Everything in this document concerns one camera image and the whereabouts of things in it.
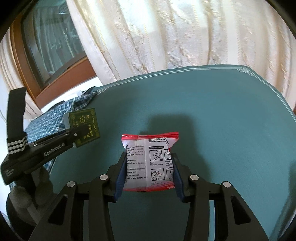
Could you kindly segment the gloved left hand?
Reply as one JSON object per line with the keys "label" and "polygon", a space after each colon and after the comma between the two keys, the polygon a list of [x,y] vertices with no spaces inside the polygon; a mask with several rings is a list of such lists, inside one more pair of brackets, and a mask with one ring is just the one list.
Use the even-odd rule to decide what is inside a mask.
{"label": "gloved left hand", "polygon": [[46,168],[41,167],[29,175],[29,188],[15,185],[9,194],[6,211],[13,228],[36,226],[53,202],[56,193]]}

